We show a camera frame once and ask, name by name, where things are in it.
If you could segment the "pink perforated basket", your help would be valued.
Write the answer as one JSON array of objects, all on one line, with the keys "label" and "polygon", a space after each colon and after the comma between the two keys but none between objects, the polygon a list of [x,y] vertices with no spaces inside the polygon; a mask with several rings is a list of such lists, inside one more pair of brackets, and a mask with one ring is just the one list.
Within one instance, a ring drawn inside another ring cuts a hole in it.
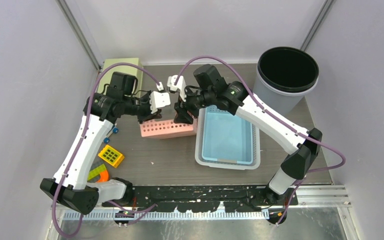
[{"label": "pink perforated basket", "polygon": [[198,120],[193,124],[174,123],[170,120],[149,120],[139,124],[140,133],[143,138],[170,139],[193,136],[197,133]]}]

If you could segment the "pale green perforated basket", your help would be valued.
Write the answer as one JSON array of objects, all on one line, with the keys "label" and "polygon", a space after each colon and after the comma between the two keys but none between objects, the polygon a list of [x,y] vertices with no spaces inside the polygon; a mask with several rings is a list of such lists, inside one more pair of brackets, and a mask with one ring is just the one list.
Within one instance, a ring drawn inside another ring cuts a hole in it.
[{"label": "pale green perforated basket", "polygon": [[[137,57],[136,58],[107,58],[103,63],[102,70],[106,70],[111,65],[114,65],[117,63],[130,63],[141,68],[143,67],[140,59]],[[138,70],[137,68],[134,68],[131,66],[117,66],[110,69],[104,75],[104,77],[100,80],[98,88],[96,90],[98,93],[102,93],[104,90],[104,85],[110,83],[113,72],[120,72],[120,73],[135,76],[138,79],[138,81],[137,81],[136,87],[134,88],[133,93],[136,93],[138,90],[142,90],[144,73],[141,70]]]}]

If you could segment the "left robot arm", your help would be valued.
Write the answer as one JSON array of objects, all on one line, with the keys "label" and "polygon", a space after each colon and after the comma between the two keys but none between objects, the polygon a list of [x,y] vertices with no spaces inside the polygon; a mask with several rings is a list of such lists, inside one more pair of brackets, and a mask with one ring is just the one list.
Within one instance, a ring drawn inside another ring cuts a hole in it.
[{"label": "left robot arm", "polygon": [[54,205],[87,215],[101,203],[114,201],[121,207],[128,207],[133,202],[131,182],[114,177],[90,183],[88,175],[117,119],[130,115],[143,123],[161,117],[156,98],[163,99],[164,93],[149,90],[136,97],[137,82],[134,75],[114,72],[106,90],[95,92],[86,100],[79,131],[64,162],[52,178],[44,178],[40,184],[40,189],[52,198]]}]

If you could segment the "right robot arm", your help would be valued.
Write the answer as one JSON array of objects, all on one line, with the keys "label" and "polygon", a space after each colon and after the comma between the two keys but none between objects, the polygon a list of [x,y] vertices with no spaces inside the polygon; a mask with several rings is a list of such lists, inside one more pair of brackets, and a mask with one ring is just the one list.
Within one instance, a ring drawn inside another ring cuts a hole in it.
[{"label": "right robot arm", "polygon": [[279,205],[285,199],[288,188],[303,180],[309,172],[320,151],[322,132],[292,123],[266,105],[243,81],[227,83],[214,65],[200,66],[193,76],[198,83],[195,92],[182,75],[172,75],[167,79],[168,90],[179,94],[174,107],[175,122],[190,123],[198,117],[199,110],[214,106],[250,122],[275,140],[287,157],[262,194],[269,205]]}]

